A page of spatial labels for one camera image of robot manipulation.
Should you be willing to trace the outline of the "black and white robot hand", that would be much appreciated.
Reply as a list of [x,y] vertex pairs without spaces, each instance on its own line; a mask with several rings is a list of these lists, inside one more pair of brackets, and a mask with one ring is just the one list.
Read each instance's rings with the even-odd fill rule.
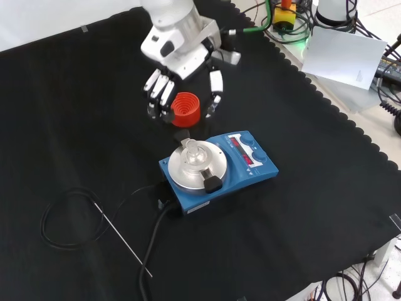
[[159,64],[142,88],[147,99],[147,113],[152,119],[172,123],[178,110],[172,107],[178,95],[178,84],[187,80],[203,67],[209,71],[211,101],[204,113],[209,119],[222,100],[224,82],[222,73],[211,65],[214,53],[222,54],[221,34],[213,20],[201,28],[186,31],[183,27],[162,31],[152,27],[141,45],[142,53]]

